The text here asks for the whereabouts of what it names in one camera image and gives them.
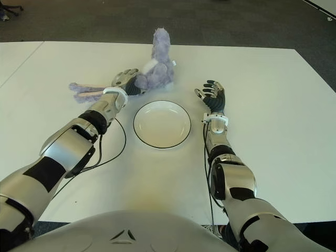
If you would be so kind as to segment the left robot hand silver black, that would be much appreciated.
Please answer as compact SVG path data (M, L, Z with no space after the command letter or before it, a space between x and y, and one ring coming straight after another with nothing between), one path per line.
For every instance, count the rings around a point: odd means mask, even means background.
M111 85L122 88L129 96L145 94L144 89L135 85L138 74L139 70L137 68L126 69L115 76Z

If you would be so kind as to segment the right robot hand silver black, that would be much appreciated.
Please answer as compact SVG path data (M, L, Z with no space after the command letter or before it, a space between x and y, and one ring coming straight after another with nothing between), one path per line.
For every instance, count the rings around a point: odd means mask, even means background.
M215 80L208 80L203 84L203 89L194 89L197 97L199 97L211 113L224 113L225 108L225 89Z

